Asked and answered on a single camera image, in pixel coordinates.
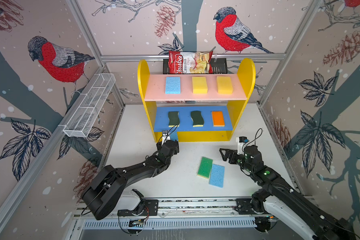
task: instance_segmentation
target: white wire basket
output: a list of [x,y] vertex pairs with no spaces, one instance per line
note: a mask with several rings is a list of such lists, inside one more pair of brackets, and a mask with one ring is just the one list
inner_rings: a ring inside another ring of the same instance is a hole
[[99,74],[63,130],[68,137],[88,136],[115,82],[113,74]]

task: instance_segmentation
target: blue shelf board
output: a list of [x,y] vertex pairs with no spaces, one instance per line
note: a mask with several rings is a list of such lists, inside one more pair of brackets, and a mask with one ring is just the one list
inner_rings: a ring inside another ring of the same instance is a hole
[[[156,120],[154,132],[161,132],[163,130],[169,130],[168,112],[178,111],[180,125],[177,127],[177,132],[187,131],[232,131],[232,123],[228,114],[226,106],[195,106],[195,107],[158,107],[156,111]],[[204,126],[194,127],[193,120],[191,118],[192,111],[201,111],[204,119]],[[214,127],[212,121],[212,111],[222,111],[224,116],[224,127]]]

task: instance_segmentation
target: bird head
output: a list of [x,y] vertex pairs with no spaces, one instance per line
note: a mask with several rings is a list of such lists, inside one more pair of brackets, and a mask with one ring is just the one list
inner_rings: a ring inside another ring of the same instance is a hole
[[41,37],[41,36],[35,36],[34,38],[32,38],[29,43],[28,43],[28,51],[29,51],[29,56],[31,57],[31,59],[34,60],[44,60],[43,58],[43,52],[41,50],[41,48],[43,47],[43,45],[45,43],[47,43],[48,41]]
[[217,11],[213,19],[221,23],[221,21],[228,15],[236,15],[236,11],[232,7],[223,7]]

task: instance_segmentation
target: green sponge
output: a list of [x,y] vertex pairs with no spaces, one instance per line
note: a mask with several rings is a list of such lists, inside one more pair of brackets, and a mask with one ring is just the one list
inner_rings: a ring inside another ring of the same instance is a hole
[[180,125],[179,112],[168,112],[169,124],[168,127]]
[[204,119],[202,117],[202,112],[200,111],[192,111],[191,118],[193,120],[194,127],[202,127],[204,126]]
[[202,157],[202,161],[200,163],[199,171],[197,172],[198,176],[205,177],[209,179],[209,175],[212,169],[212,159]]

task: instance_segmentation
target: white tabletop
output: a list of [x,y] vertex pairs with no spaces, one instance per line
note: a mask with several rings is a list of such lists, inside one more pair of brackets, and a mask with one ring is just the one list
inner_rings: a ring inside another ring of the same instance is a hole
[[[219,148],[237,149],[236,137],[250,141],[259,128],[263,134],[256,140],[264,164],[277,171],[288,184],[292,182],[276,150],[256,104],[248,104],[229,142],[180,142],[180,152],[174,155],[168,169],[156,177],[136,182],[126,190],[137,189],[145,197],[238,197],[251,196],[260,187],[245,176],[239,166],[224,162]],[[127,105],[109,152],[106,165],[127,167],[143,162],[155,152],[156,144],[143,105]],[[225,166],[223,188],[209,185],[209,180],[197,176],[202,157]]]

